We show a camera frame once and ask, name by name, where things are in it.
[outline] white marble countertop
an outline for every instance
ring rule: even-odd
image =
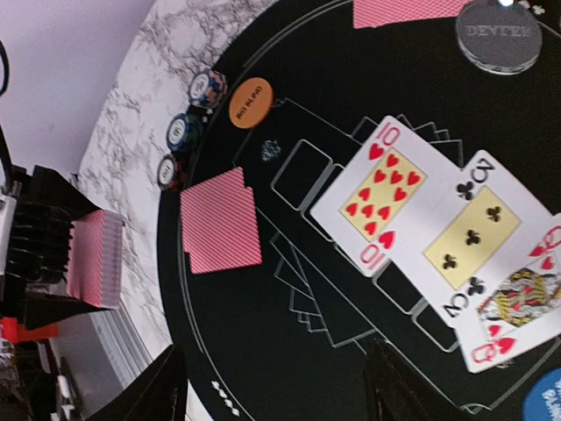
[[[157,0],[124,58],[82,158],[79,184],[126,221],[122,302],[155,359],[171,344],[160,297],[156,168],[166,130],[187,108],[194,74],[212,65],[276,0]],[[189,399],[188,414],[209,419]]]

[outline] white wall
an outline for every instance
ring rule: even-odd
[[[16,165],[76,171],[153,2],[0,0],[0,39],[11,64],[0,123]]]

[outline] heart symbol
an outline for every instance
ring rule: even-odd
[[[389,217],[389,206],[384,206],[382,209],[378,210],[378,215],[385,221]]]
[[[354,216],[356,215],[356,213],[357,213],[357,208],[358,208],[358,207],[359,207],[359,206],[358,206],[356,203],[351,203],[349,206],[347,206],[347,207],[344,208],[344,209],[347,211],[347,213],[348,213],[349,215],[351,215],[352,217],[354,217]]]
[[[374,184],[377,182],[383,182],[384,180],[386,180],[386,173],[379,169],[376,171],[376,174],[374,174]]]
[[[386,250],[394,245],[394,241],[395,241],[395,231],[384,232],[378,238],[378,242],[382,244]]]
[[[494,338],[495,336],[497,336],[497,334],[499,333],[500,330],[501,330],[501,327],[499,325],[490,325],[489,326],[489,335],[491,335],[491,338]]]
[[[539,257],[544,253],[545,253],[545,247],[537,246],[534,250],[532,250],[532,253],[530,253],[529,255],[531,257]]]
[[[367,201],[367,200],[368,200],[368,197],[370,197],[370,189],[369,189],[368,187],[365,188],[365,189],[362,189],[362,190],[359,192],[359,197],[360,197],[362,200]]]
[[[407,193],[405,193],[405,192],[401,189],[401,187],[398,187],[398,188],[395,190],[394,200],[395,200],[396,202],[399,202],[400,200],[403,200],[405,197],[407,197]]]
[[[375,222],[371,222],[370,224],[366,224],[365,230],[366,230],[366,232],[368,232],[370,235],[374,235],[374,233],[376,232],[376,223],[375,223]]]
[[[362,208],[361,212],[365,217],[371,217],[374,212],[374,205],[369,204],[368,206],[365,206],[364,208]]]
[[[391,168],[393,167],[395,164],[397,164],[399,162],[399,158],[397,156],[395,156],[393,153],[389,154],[389,156],[387,157],[387,167]]]
[[[401,180],[403,180],[403,175],[401,175],[399,171],[395,170],[392,173],[391,183],[396,184],[397,182],[400,182]]]
[[[378,146],[378,144],[374,143],[370,146],[370,161],[377,160],[382,154],[384,153],[384,149]]]
[[[542,263],[542,269],[549,270],[553,269],[553,259],[548,256]]]
[[[419,180],[421,180],[421,177],[415,171],[411,171],[409,177],[407,177],[407,185],[412,186],[417,184]]]
[[[516,339],[502,338],[497,340],[497,346],[500,353],[507,353],[515,345]]]

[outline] poker chip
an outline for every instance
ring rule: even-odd
[[[187,181],[187,162],[184,157],[171,153],[158,166],[158,185],[162,190],[180,191]]]
[[[261,77],[253,77],[239,85],[230,100],[230,120],[240,129],[251,129],[273,107],[273,88]]]
[[[213,109],[227,91],[226,76],[208,68],[193,78],[189,86],[189,101],[195,107]]]
[[[191,114],[178,114],[167,128],[167,147],[172,152],[192,151],[199,144],[202,132],[202,121],[199,117]]]
[[[556,368],[532,387],[522,406],[523,421],[551,421],[561,413],[561,368]]]
[[[532,13],[519,4],[478,0],[467,4],[456,20],[458,45],[481,70],[516,75],[536,63],[542,32]]]

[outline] black cable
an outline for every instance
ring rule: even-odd
[[[8,89],[8,81],[10,80],[10,62],[8,61],[8,54],[4,48],[4,44],[0,41],[0,59],[4,66],[4,81],[2,83],[2,88],[0,88],[0,96]],[[10,194],[14,186],[14,167],[11,165],[10,151],[8,150],[8,144],[6,143],[6,138],[4,137],[4,131],[0,125],[0,161],[2,162],[2,167],[4,167],[4,176],[6,178],[6,191],[4,193]]]
[[[4,66],[4,80],[2,88],[0,88],[0,96],[2,96],[8,89],[8,81],[10,80],[10,62],[8,61],[8,54],[2,41],[0,41],[0,59],[2,59],[2,65]]]

